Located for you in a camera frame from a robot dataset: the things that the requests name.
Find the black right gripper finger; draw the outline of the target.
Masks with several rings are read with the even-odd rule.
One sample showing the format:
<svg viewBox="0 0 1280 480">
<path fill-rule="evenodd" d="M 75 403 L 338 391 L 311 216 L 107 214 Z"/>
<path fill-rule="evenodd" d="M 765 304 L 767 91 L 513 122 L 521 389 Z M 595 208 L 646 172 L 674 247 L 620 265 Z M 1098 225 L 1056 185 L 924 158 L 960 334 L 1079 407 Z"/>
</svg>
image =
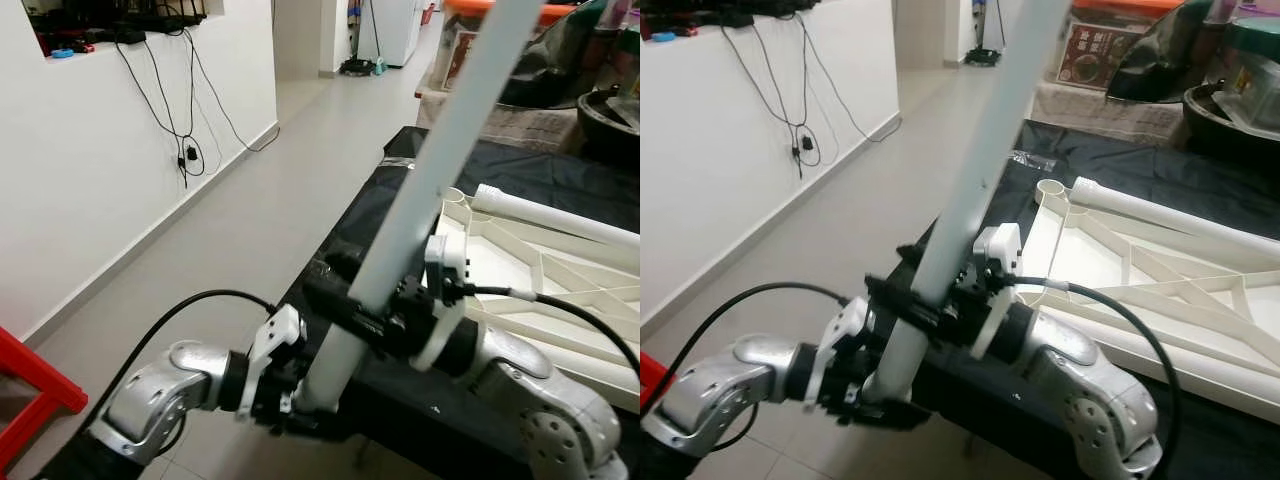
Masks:
<svg viewBox="0 0 1280 480">
<path fill-rule="evenodd" d="M 332 325 L 342 326 L 357 338 L 375 343 L 396 333 L 393 323 L 370 312 L 357 300 L 348 297 L 348 289 L 344 282 L 303 282 L 303 296 L 311 311 Z"/>
<path fill-rule="evenodd" d="M 896 273 L 915 273 L 920 266 L 928 243 L 928 238 L 920 238 L 913 243 L 897 246 L 895 253 L 899 256 L 899 265 L 893 270 Z"/>
<path fill-rule="evenodd" d="M 887 317 L 906 323 L 929 337 L 947 337 L 957 332 L 954 315 L 927 305 L 916 292 L 872 274 L 865 275 L 865 285 L 873 310 Z"/>
<path fill-rule="evenodd" d="M 365 255 L 365 250 L 333 250 L 324 255 L 324 262 L 330 273 L 351 283 L 357 276 Z"/>
</svg>

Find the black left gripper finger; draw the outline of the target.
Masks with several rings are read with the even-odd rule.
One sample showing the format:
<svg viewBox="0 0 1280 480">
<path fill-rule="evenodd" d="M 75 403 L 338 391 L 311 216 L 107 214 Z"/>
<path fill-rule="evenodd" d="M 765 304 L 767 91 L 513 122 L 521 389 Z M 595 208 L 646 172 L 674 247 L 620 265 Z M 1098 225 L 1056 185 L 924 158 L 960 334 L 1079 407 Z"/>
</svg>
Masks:
<svg viewBox="0 0 1280 480">
<path fill-rule="evenodd" d="M 852 406 L 855 424 L 891 431 L 914 430 L 932 416 L 931 410 L 905 399 L 858 399 Z"/>
<path fill-rule="evenodd" d="M 282 413 L 282 433 L 320 442 L 346 442 L 353 435 L 351 421 L 338 412 L 292 408 Z"/>
</svg>

